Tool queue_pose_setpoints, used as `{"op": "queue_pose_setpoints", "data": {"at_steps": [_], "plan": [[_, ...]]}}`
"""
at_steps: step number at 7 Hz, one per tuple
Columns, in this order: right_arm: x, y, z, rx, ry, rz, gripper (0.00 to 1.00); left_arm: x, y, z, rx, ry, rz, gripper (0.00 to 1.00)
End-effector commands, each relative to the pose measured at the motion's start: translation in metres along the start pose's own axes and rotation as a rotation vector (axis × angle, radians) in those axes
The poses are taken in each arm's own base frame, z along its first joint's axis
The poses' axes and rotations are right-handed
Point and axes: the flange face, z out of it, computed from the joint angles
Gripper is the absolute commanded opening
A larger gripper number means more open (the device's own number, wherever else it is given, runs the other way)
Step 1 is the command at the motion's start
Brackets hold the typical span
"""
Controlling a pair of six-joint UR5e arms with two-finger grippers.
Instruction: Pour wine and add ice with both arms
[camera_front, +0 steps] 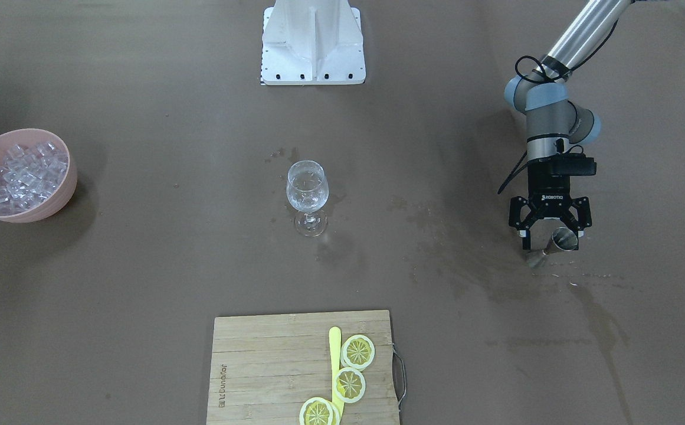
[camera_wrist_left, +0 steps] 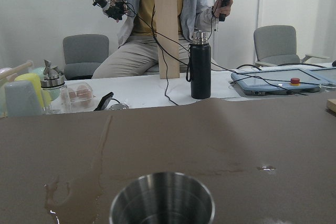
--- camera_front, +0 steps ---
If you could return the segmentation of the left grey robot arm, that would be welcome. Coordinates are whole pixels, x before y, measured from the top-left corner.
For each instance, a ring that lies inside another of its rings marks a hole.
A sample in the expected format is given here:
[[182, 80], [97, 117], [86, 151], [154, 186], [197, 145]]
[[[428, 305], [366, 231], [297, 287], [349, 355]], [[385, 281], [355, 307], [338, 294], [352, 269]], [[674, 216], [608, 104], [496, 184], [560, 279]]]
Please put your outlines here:
[[574, 238], [591, 226], [589, 199], [571, 196], [571, 178], [598, 171], [583, 147], [598, 138], [602, 123], [592, 110], [572, 102], [566, 82], [609, 40], [630, 5], [587, 2], [548, 53], [528, 56], [534, 69], [516, 70], [505, 86], [505, 102], [525, 119], [526, 150], [500, 190], [526, 173], [527, 196], [512, 197], [509, 205], [509, 226], [519, 234], [524, 250], [531, 250], [531, 229], [537, 221], [558, 220]]

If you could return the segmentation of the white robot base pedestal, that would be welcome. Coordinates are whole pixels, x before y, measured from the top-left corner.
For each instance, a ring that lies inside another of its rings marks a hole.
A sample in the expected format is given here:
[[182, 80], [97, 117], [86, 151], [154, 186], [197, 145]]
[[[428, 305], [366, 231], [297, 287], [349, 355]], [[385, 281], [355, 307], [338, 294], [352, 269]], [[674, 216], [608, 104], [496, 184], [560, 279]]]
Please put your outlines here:
[[262, 24], [261, 84], [366, 81], [361, 13], [348, 1], [277, 1], [264, 10]]

